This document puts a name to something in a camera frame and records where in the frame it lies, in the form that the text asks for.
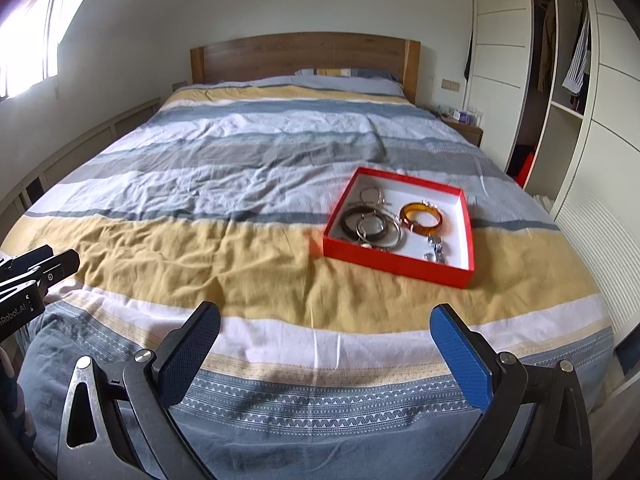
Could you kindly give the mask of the blue gloved left hand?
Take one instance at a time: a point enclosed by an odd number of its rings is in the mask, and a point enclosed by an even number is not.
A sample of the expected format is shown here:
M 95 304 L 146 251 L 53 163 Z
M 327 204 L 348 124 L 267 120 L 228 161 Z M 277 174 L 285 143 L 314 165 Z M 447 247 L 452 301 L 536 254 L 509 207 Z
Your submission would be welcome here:
M 25 408 L 24 392 L 17 383 L 12 363 L 4 351 L 1 353 L 1 414 L 6 420 L 12 437 L 27 453 L 32 452 L 36 430 L 32 414 Z

